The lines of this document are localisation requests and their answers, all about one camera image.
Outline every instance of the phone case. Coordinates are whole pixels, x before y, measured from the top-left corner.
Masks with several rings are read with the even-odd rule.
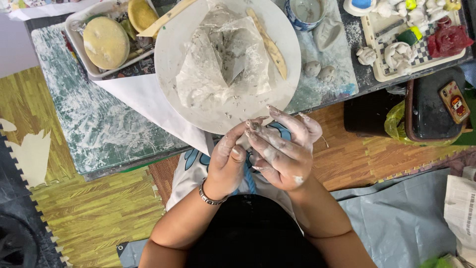
[[[463,95],[455,81],[451,81],[444,88],[440,89],[439,94],[448,112],[457,124],[460,124],[469,116],[468,105],[463,99]]]

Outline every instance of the metal bracelet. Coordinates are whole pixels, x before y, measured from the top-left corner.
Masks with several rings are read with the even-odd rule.
[[[209,205],[220,205],[221,203],[225,202],[227,199],[228,199],[228,196],[225,196],[225,198],[219,200],[219,201],[215,201],[215,200],[211,200],[210,198],[208,198],[205,193],[203,192],[203,184],[205,183],[205,180],[207,178],[203,178],[203,181],[202,183],[200,184],[200,187],[198,188],[198,192],[200,193],[200,197],[203,199],[203,201],[205,201],[205,203],[209,204]]]

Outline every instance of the tray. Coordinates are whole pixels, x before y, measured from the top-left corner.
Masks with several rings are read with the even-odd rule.
[[[448,16],[452,21],[452,25],[461,25],[458,11],[453,10]],[[399,28],[395,30],[396,33],[392,34],[389,40],[387,40],[386,42],[381,42],[375,39],[375,33],[387,27],[388,25],[398,21],[402,17],[390,16],[390,18],[382,18],[378,13],[371,12],[368,15],[362,16],[360,18],[362,20],[362,26],[367,46],[373,49],[377,54],[377,59],[375,60],[373,65],[375,79],[377,79],[377,81],[379,82],[385,82],[400,77],[401,75],[397,73],[397,70],[390,68],[385,62],[384,52],[385,48],[388,45],[398,42],[397,36],[409,28],[407,23],[404,23],[403,25],[399,26]],[[461,51],[461,53],[459,53],[458,55],[433,59],[428,52],[428,36],[435,33],[435,28],[436,22],[430,24],[429,29],[425,32],[422,32],[423,38],[414,45],[418,51],[418,56],[415,58],[415,61],[412,62],[413,72],[421,71],[445,62],[459,59],[465,54],[466,49],[463,49],[463,51]]]
[[[152,8],[152,10],[154,10],[154,12],[157,14],[154,5],[152,5],[152,2],[150,0],[146,0],[146,1],[149,4],[149,6]],[[114,12],[117,12],[117,15],[119,16],[121,12],[127,12],[128,2],[129,0],[103,0],[102,2],[94,4],[85,10],[71,14],[66,19],[65,28],[66,28],[66,33],[68,34],[68,37],[71,40],[71,44],[73,45],[74,49],[78,53],[79,58],[81,58],[81,61],[83,62],[84,67],[86,67],[86,70],[88,71],[88,73],[93,77],[103,78],[114,72],[119,71],[122,68],[125,68],[131,64],[134,64],[154,53],[154,46],[152,46],[152,48],[149,51],[145,52],[142,55],[137,56],[136,58],[126,61],[120,67],[101,73],[99,72],[99,68],[92,63],[92,61],[89,59],[88,55],[86,54],[86,51],[84,50],[84,41],[81,34],[77,31],[71,30],[71,24],[74,21],[85,21],[87,18],[96,14],[114,11]]]

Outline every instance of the blue and white cup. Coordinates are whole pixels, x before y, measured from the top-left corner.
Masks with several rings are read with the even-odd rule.
[[[286,0],[284,13],[298,31],[310,31],[325,17],[326,0]]]

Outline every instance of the workbench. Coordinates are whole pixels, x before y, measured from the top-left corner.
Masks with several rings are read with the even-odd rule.
[[[175,3],[176,1],[153,0],[152,2],[154,6],[161,7]],[[275,0],[274,2],[278,6],[280,4],[284,6],[284,0]],[[366,93],[402,83],[473,59],[473,52],[471,48],[468,48],[466,49],[465,55],[458,60],[443,63],[433,68],[413,73],[410,76],[403,76],[387,82],[378,82],[373,75],[372,67],[369,65],[362,65],[357,60],[355,53],[360,47],[366,46],[364,32],[362,30],[360,18],[345,12],[343,9],[343,2],[344,0],[337,0],[341,19],[346,29],[346,38],[351,52],[351,60],[357,80],[358,93],[354,95],[346,93],[335,94],[332,92],[320,94],[315,89],[309,89],[298,85],[293,99],[285,109],[286,112],[291,114],[296,114],[297,112],[308,113],[334,103],[355,98]],[[471,1],[463,1],[463,8],[459,11],[462,25],[469,27],[469,35],[472,39],[475,38],[473,30],[476,27],[475,8],[475,3],[472,3]],[[31,33],[36,29],[62,23],[69,15],[70,14],[65,14],[56,17],[32,19],[26,21],[25,24],[28,31]],[[39,57],[45,57],[45,55],[43,55],[43,49],[54,50],[55,46],[56,48],[60,46],[60,41],[63,42],[62,37],[55,37],[55,35],[60,33],[60,31],[61,28],[57,27],[57,29],[52,29],[52,32],[46,34],[48,35],[48,38],[57,38],[57,40],[55,39],[57,43],[55,44],[52,42],[51,44],[48,44],[48,46],[43,47],[42,50],[39,50],[37,47],[37,53],[41,51],[38,53]],[[52,60],[51,64],[42,66],[42,70],[53,97],[63,133],[65,134],[71,155],[73,156],[73,162],[78,173],[84,175],[86,181],[125,171],[137,166],[146,165],[190,149],[190,146],[149,122],[142,117],[142,115],[138,114],[94,83],[90,82],[89,84],[86,84],[80,75],[70,75],[68,77],[63,76],[62,78],[59,78],[62,74],[58,75],[58,70],[54,70],[54,72],[50,70],[50,68],[58,68],[58,65],[61,65],[61,68],[71,68],[71,70],[76,67],[75,63],[72,61],[71,55],[64,52],[64,54],[58,54],[56,58]],[[53,86],[52,84],[55,82],[54,79],[62,79],[62,84],[59,86]],[[83,120],[82,123],[79,124],[79,118],[72,118],[73,115],[71,114],[71,109],[73,109],[77,103],[71,103],[71,100],[84,96],[85,94],[88,95],[89,98],[93,98],[94,101],[97,101],[99,105],[91,108],[88,112],[90,114],[81,114],[82,117],[90,117],[92,119],[86,122]],[[114,113],[111,112],[111,108],[113,107],[116,110],[119,108],[120,111]],[[91,144],[84,143],[83,136],[78,135],[78,128],[84,127],[85,124],[88,125],[88,129],[90,129],[91,132],[94,132],[98,131],[96,128],[97,126],[94,124],[104,124],[104,122],[110,121],[121,121],[126,123],[120,123],[119,128],[122,127],[123,129],[116,130],[116,132],[123,134],[127,134],[128,131],[133,131],[130,129],[131,126],[128,126],[127,122],[144,122],[144,132],[149,136],[144,142],[144,139],[141,138],[142,134],[135,132],[134,135],[137,136],[136,141],[131,144],[115,144],[109,142],[111,139],[108,135],[111,134],[100,132],[98,134],[101,135],[101,137],[97,138],[94,147],[92,147]]]

